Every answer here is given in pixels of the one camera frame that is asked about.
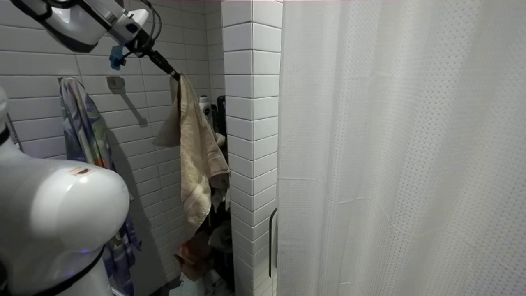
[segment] beige towel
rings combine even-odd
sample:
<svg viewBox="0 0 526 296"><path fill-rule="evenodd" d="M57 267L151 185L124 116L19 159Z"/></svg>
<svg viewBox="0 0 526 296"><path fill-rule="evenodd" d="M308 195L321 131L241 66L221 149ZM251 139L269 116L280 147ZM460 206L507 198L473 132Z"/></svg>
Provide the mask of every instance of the beige towel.
<svg viewBox="0 0 526 296"><path fill-rule="evenodd" d="M157 147L180 145L182 205L193 231L203 223L213 200L221 200L228 190L228 165L215 144L213 132L198 109L192 85L182 76L170 81L175 94L174 109L152 140Z"/></svg>

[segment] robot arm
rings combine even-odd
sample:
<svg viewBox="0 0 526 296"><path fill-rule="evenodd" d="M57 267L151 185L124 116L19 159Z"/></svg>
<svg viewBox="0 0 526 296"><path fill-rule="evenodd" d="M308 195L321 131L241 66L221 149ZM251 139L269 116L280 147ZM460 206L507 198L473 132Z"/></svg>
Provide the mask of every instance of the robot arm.
<svg viewBox="0 0 526 296"><path fill-rule="evenodd" d="M40 24L58 43L75 53L90 53L109 34L129 53L178 80L178 73L152 50L154 39L142 27L146 11L126 12L114 0L11 0L22 14Z"/></svg>

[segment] white robot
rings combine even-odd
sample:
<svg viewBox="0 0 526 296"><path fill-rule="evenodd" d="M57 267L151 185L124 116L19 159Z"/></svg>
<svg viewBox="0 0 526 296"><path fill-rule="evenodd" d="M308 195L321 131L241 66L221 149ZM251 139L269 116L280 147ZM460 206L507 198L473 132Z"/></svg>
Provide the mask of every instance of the white robot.
<svg viewBox="0 0 526 296"><path fill-rule="evenodd" d="M114 0L11 2L72 52L88 53L108 34L178 80L152 50L159 32L142 30L146 11L126 12ZM6 274L0 295L4 288L12 296L113 295L100 254L128 214L124 183L103 168L22 155L4 126L6 104L0 89L0 272Z"/></svg>

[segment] white tile wall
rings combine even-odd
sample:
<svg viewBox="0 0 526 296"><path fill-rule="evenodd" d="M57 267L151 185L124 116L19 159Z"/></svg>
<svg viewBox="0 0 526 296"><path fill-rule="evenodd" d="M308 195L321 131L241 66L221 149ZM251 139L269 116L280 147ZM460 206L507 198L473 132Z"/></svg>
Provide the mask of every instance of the white tile wall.
<svg viewBox="0 0 526 296"><path fill-rule="evenodd" d="M275 210L280 15L274 0L221 4L236 295L275 293L267 221Z"/></svg>
<svg viewBox="0 0 526 296"><path fill-rule="evenodd" d="M213 63L211 93L223 93L223 80L215 80L221 78L221 47L208 45L210 40L221 40L220 7L213 4L210 11L203 0L152 4L164 22L155 50L187 75L197 94L203 96L210 94L208 63ZM141 7L136 0L126 0L126 6ZM90 55L73 55L8 0L0 2L0 40L0 86L11 99L9 114L27 155L65 159L57 78L80 80L98 106L123 152L114 159L129 167L121 175L132 177L137 191L131 214L144 246L132 269L132 282L136 295L149 295L177 275L172 252L187 239L175 152L151 145L170 106L167 78L149 62L136 58L129 58L119 73L109 70L108 52L114 45L109 39L103 39ZM109 93L105 83L108 75L126 81L126 98L136 114L121 96Z"/></svg>

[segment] shower curtain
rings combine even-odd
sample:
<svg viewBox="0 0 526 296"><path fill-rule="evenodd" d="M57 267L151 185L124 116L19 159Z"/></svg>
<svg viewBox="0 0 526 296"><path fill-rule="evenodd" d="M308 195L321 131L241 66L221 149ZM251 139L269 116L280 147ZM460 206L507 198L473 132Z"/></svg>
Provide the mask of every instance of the shower curtain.
<svg viewBox="0 0 526 296"><path fill-rule="evenodd" d="M526 295L526 2L284 2L277 295Z"/></svg>

